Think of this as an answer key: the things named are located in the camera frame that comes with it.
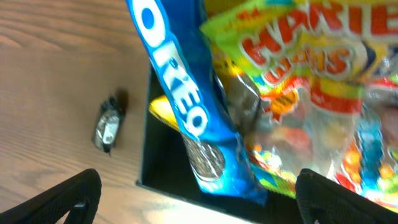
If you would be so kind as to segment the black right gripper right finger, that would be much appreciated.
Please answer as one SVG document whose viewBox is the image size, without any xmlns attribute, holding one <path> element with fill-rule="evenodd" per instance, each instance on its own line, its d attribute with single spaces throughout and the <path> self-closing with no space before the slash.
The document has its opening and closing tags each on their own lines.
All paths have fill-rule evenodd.
<svg viewBox="0 0 398 224">
<path fill-rule="evenodd" d="M 304 223 L 397 224 L 397 214 L 303 169 L 295 184 L 296 200 Z"/>
</svg>

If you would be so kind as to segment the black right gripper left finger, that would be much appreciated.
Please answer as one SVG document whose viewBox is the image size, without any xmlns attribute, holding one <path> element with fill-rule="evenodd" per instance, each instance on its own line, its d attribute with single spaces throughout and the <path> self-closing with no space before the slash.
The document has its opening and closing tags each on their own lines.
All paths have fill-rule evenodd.
<svg viewBox="0 0 398 224">
<path fill-rule="evenodd" d="M 86 169 L 51 189 L 1 213 L 1 223 L 91 224 L 100 203 L 102 183 L 95 169 Z"/>
</svg>

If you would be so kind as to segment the small black candy bar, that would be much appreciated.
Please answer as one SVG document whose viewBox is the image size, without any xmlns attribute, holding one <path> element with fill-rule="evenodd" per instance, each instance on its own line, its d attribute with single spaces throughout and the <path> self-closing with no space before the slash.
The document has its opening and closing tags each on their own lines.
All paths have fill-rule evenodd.
<svg viewBox="0 0 398 224">
<path fill-rule="evenodd" d="M 116 144 L 116 138 L 124 118 L 125 109 L 111 95 L 99 108 L 91 138 L 95 148 L 109 156 L 111 155 L 111 150 Z"/>
</svg>

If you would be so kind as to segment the dark green box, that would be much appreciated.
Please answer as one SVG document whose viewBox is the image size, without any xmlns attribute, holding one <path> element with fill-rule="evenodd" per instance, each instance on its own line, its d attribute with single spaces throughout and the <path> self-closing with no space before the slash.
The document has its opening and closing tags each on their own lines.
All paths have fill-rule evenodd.
<svg viewBox="0 0 398 224">
<path fill-rule="evenodd" d="M 296 200 L 269 192 L 266 204 L 201 192 L 181 134 L 145 113 L 143 153 L 137 185 L 199 207 L 254 223 L 302 223 Z"/>
</svg>

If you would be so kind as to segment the green Haribo gummy bag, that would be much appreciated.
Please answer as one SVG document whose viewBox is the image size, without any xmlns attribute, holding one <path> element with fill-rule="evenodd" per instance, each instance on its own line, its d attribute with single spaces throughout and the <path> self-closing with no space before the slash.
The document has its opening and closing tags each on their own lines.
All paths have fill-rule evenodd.
<svg viewBox="0 0 398 224">
<path fill-rule="evenodd" d="M 397 210 L 397 2 L 205 1 L 200 27 L 268 190 L 311 169 Z"/>
</svg>

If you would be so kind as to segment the yellow Hacks candy bag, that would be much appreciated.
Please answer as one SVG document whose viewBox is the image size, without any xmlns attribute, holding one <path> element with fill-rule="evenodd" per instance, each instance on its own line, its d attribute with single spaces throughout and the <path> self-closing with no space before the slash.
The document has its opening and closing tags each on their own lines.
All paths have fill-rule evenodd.
<svg viewBox="0 0 398 224">
<path fill-rule="evenodd" d="M 159 96 L 149 103 L 149 112 L 167 126 L 180 131 L 172 107 L 165 95 Z"/>
</svg>

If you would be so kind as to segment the blue Oreo cookie pack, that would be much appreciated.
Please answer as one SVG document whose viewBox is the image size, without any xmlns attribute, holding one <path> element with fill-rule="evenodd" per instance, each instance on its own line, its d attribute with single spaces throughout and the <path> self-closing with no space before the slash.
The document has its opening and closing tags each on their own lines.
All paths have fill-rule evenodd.
<svg viewBox="0 0 398 224">
<path fill-rule="evenodd" d="M 268 192 L 250 168 L 199 30 L 206 20 L 203 2 L 127 0 L 127 6 L 174 112 L 201 191 L 264 205 Z"/>
</svg>

